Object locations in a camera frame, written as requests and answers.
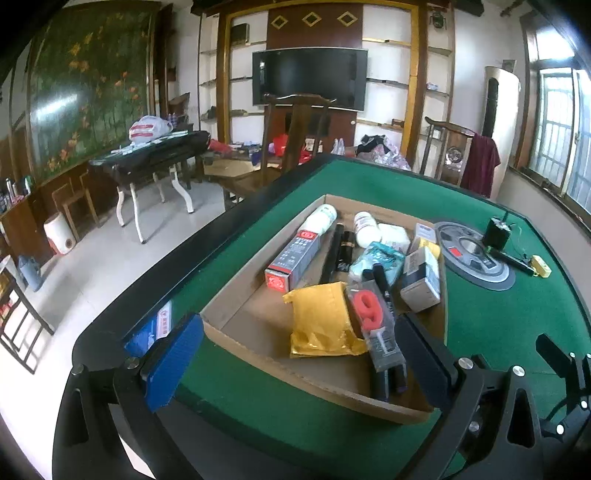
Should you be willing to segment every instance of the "plastic bag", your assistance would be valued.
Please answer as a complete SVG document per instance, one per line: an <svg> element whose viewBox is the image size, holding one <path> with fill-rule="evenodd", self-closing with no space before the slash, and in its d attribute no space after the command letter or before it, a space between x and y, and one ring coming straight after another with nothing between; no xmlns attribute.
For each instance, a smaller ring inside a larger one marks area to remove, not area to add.
<svg viewBox="0 0 591 480"><path fill-rule="evenodd" d="M145 115L129 129L129 139L134 144L150 142L173 131L172 123L159 116Z"/></svg>

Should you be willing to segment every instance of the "cardboard box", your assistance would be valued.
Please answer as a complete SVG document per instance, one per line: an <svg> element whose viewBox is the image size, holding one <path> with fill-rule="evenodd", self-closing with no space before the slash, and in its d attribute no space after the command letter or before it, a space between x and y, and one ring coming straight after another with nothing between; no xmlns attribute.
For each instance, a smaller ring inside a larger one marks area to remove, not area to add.
<svg viewBox="0 0 591 480"><path fill-rule="evenodd" d="M432 223L375 205L333 195L313 201L293 217L226 283L200 312L207 337L228 352L255 368L273 375L309 394L357 412L397 423L426 421L433 411L419 388L412 370L408 371L408 388L393 395L390 402L371 398L370 359L367 355L290 358L290 335L293 330L293 308L281 295L267 287L265 270L285 245L296 235L306 217L318 206L329 203L338 212L332 227L320 237L320 249L303 272L297 288L315 285L337 223L352 231L353 217L369 212L378 222L400 225L412 236L417 222ZM362 248L355 248L355 259ZM437 260L440 272L441 301L419 312L417 317L435 338L447 338L447 295L443 255ZM347 281L346 273L336 273L333 281ZM399 313L408 306L395 289L392 295Z"/></svg>
<svg viewBox="0 0 591 480"><path fill-rule="evenodd" d="M319 248L320 236L317 233L308 230L297 232L265 269L267 287L282 293L293 290Z"/></svg>
<svg viewBox="0 0 591 480"><path fill-rule="evenodd" d="M421 247L404 260L400 296L413 312L439 303L439 266L428 247Z"/></svg>

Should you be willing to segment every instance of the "metal screw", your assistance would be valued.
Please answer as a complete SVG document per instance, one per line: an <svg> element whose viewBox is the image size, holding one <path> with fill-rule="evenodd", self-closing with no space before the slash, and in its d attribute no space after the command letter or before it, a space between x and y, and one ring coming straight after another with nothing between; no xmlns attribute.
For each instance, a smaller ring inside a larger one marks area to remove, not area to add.
<svg viewBox="0 0 591 480"><path fill-rule="evenodd" d="M139 358L137 358L136 356L130 356L125 361L125 368L127 368L129 370L133 370L134 368L137 368L138 366L139 366Z"/></svg>
<svg viewBox="0 0 591 480"><path fill-rule="evenodd" d="M474 362L469 358L463 356L460 358L457 363L462 367L464 370L470 370L474 366Z"/></svg>
<svg viewBox="0 0 591 480"><path fill-rule="evenodd" d="M525 375L525 370L523 370L523 367L516 365L513 367L513 373L518 377L523 377Z"/></svg>
<svg viewBox="0 0 591 480"><path fill-rule="evenodd" d="M84 371L84 365L78 364L72 368L72 375L80 375Z"/></svg>

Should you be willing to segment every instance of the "window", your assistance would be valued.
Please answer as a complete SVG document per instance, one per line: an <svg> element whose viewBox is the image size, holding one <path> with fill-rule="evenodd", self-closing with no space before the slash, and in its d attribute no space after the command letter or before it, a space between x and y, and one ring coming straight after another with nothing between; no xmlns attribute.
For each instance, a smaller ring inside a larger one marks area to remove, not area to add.
<svg viewBox="0 0 591 480"><path fill-rule="evenodd" d="M537 114L524 171L589 226L591 80L568 42L553 27L536 21L537 28L525 30L530 75L537 79L530 105Z"/></svg>

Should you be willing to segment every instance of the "bottle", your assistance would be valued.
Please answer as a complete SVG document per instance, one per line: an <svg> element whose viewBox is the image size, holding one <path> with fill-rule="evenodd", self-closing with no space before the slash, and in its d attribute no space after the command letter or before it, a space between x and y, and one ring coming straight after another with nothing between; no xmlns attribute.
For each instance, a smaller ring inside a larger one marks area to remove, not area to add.
<svg viewBox="0 0 591 480"><path fill-rule="evenodd" d="M325 203L314 210L298 230L308 230L323 235L336 220L336 216L335 207Z"/></svg>
<svg viewBox="0 0 591 480"><path fill-rule="evenodd" d="M382 239L382 232L370 213L359 212L353 218L353 223L355 224L355 238L361 248L367 248L371 242L379 242Z"/></svg>

